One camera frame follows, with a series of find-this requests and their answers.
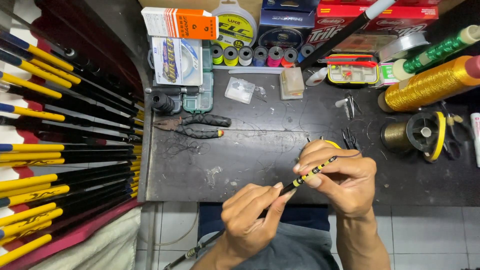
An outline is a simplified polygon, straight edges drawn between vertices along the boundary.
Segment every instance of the black workbench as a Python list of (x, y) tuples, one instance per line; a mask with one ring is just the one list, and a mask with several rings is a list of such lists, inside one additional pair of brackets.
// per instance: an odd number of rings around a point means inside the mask
[[(148, 125), (151, 133), (144, 149), (150, 157), (140, 189), (146, 200), (222, 202), (248, 183), (274, 185), (282, 181), (286, 185), (295, 178), (292, 167), (307, 137), (318, 139), (322, 135), (345, 147), (340, 129), (348, 126), (365, 148), (363, 155), (377, 162), (375, 204), (480, 206), (480, 169), (473, 143), (465, 141), (461, 159), (450, 161), (441, 154), (435, 164), (427, 163), (421, 155), (390, 153), (380, 140), (382, 125), (406, 121), (410, 115), (383, 112), (377, 105), (379, 90), (347, 90), (321, 83), (306, 88), (301, 100), (284, 101), (280, 99), (278, 75), (213, 73), (214, 106), (209, 113), (232, 118), (231, 127), (224, 129), (221, 138), (194, 140)], [(247, 105), (226, 98), (231, 76), (264, 87), (267, 102), (252, 97)], [(334, 105), (347, 92), (363, 112), (356, 112), (352, 121), (344, 108)], [(183, 111), (175, 117), (185, 115), (188, 113)], [(146, 121), (160, 118), (165, 117), (153, 115)], [(327, 199), (304, 185), (290, 202), (319, 204)]]

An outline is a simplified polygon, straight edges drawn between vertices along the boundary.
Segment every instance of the white bottle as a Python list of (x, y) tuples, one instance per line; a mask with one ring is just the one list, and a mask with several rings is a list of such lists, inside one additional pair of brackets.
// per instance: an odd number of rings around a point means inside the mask
[(307, 86), (317, 86), (319, 83), (321, 83), (325, 77), (327, 76), (328, 69), (327, 68), (322, 68), (321, 70), (315, 72), (308, 78), (308, 80), (305, 82)]

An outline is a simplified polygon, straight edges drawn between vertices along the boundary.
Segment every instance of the pink thread spool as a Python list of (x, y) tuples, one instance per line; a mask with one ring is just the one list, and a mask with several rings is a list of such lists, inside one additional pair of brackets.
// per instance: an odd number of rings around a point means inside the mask
[(267, 66), (278, 67), (283, 58), (283, 49), (279, 46), (273, 46), (268, 50)]

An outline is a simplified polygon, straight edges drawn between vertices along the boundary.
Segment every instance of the hand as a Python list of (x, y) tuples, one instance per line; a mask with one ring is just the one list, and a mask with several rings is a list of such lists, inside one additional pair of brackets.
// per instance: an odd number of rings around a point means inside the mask
[[(315, 140), (307, 143), (293, 172), (306, 175), (332, 156), (357, 153), (357, 150), (338, 149), (323, 140)], [(363, 217), (372, 207), (376, 172), (375, 161), (359, 154), (352, 158), (337, 158), (325, 165), (321, 173), (308, 176), (305, 183), (324, 193), (337, 213), (351, 218)]]
[[(219, 242), (229, 257), (246, 260), (275, 237), (285, 204), (296, 191), (278, 197), (282, 188), (282, 183), (273, 187), (248, 184), (223, 204), (225, 233)], [(259, 219), (267, 207), (266, 217)]]

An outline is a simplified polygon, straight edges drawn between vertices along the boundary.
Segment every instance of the green metallic thread spool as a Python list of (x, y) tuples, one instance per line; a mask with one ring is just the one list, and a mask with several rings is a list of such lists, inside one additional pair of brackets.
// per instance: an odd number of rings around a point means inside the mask
[(441, 61), (479, 40), (480, 27), (470, 25), (458, 32), (456, 36), (449, 37), (439, 44), (429, 47), (426, 51), (413, 58), (395, 61), (392, 67), (393, 75), (400, 81), (408, 79), (429, 65)]

